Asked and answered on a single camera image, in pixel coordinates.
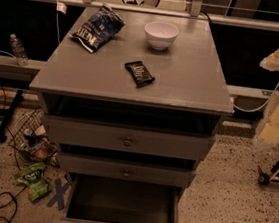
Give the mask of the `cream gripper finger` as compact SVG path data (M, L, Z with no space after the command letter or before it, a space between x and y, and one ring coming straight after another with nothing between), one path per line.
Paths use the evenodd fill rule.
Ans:
M263 58L260 67L267 71L279 71L279 48Z

